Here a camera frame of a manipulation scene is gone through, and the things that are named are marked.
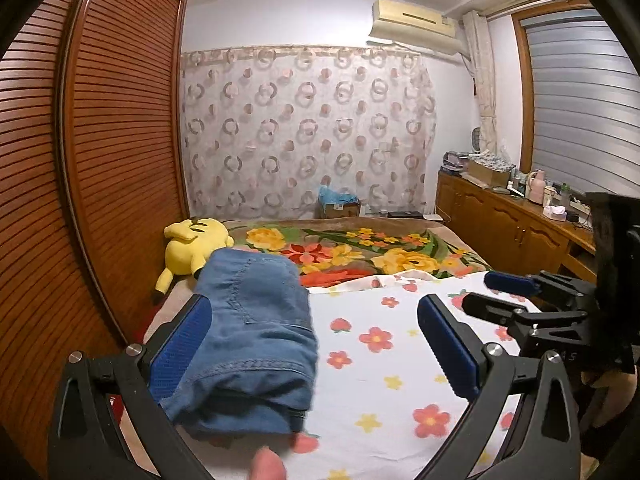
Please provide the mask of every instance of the yellow plush toy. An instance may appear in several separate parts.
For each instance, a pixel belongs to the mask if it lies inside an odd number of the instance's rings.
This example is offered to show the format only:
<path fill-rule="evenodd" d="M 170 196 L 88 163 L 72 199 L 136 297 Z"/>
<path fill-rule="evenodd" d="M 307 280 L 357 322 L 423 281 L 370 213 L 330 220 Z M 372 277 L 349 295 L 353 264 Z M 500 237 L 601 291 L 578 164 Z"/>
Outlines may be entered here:
<path fill-rule="evenodd" d="M 164 270 L 156 290 L 166 294 L 174 276 L 196 274 L 216 249 L 232 247 L 234 240 L 220 222 L 211 218 L 184 220 L 164 228 L 171 238 L 164 252 Z"/>

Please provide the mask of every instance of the gray blind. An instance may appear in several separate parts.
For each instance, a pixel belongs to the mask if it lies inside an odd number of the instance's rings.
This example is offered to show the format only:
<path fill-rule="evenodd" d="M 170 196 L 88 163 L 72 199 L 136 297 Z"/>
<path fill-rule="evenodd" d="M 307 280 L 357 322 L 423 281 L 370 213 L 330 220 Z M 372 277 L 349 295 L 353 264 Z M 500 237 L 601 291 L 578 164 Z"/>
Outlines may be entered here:
<path fill-rule="evenodd" d="M 532 167 L 581 191 L 640 196 L 640 78 L 593 9 L 522 20 L 535 100 Z"/>

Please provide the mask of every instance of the kettle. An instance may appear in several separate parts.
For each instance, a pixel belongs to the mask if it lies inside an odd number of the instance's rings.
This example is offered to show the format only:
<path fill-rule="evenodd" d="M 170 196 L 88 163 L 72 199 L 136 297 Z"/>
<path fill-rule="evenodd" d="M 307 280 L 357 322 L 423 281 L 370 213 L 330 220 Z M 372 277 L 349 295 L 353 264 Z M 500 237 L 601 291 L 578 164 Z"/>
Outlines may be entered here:
<path fill-rule="evenodd" d="M 526 197 L 536 204 L 542 204 L 545 194 L 545 172 L 534 170 L 527 175 Z"/>

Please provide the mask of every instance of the curtain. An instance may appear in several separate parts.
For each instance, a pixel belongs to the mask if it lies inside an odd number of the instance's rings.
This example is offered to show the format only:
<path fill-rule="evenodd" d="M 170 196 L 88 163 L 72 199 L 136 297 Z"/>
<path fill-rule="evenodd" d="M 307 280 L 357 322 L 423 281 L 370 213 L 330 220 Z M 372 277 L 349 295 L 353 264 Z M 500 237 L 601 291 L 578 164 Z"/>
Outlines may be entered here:
<path fill-rule="evenodd" d="M 478 107 L 480 109 L 480 150 L 502 155 L 498 148 L 495 124 L 495 73 L 494 50 L 486 18 L 476 10 L 462 17 L 466 39 L 471 53 Z"/>
<path fill-rule="evenodd" d="M 312 218 L 320 185 L 374 210 L 425 196 L 433 85 L 419 54 L 266 46 L 182 57 L 182 152 L 191 213 Z"/>

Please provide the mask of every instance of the white wall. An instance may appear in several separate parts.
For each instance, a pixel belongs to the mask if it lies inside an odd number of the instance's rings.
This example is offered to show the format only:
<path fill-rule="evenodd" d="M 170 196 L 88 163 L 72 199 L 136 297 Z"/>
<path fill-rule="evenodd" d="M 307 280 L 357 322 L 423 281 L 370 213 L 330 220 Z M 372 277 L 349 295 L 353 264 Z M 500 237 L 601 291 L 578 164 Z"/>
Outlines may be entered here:
<path fill-rule="evenodd" d="M 495 66 L 495 115 L 498 140 L 511 161 L 520 163 L 522 145 L 522 81 L 511 15 L 489 22 Z"/>
<path fill-rule="evenodd" d="M 218 0 L 187 7 L 182 51 L 266 44 L 367 46 L 376 0 Z M 435 194 L 437 170 L 447 150 L 471 150 L 479 126 L 473 81 L 456 56 L 425 56 L 434 84 L 436 136 L 426 187 Z"/>

